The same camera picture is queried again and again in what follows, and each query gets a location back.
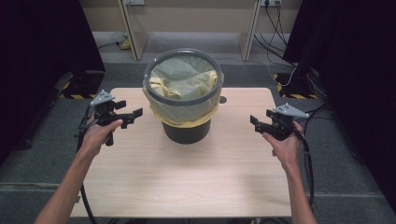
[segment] wall socket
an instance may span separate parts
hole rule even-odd
[[[125,5],[130,6],[143,6],[145,5],[145,0],[123,0]]]
[[[279,3],[279,6],[282,6],[282,0],[268,0],[268,7],[277,7],[276,2]],[[265,0],[262,0],[262,7],[265,7]]]

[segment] wooden table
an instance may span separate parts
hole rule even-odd
[[[114,132],[85,178],[96,217],[289,217],[287,179],[249,115],[265,116],[274,99],[265,88],[223,88],[225,104],[198,143],[170,140],[142,89],[114,89],[115,101],[143,107],[143,116]],[[82,200],[72,217],[86,217]]]

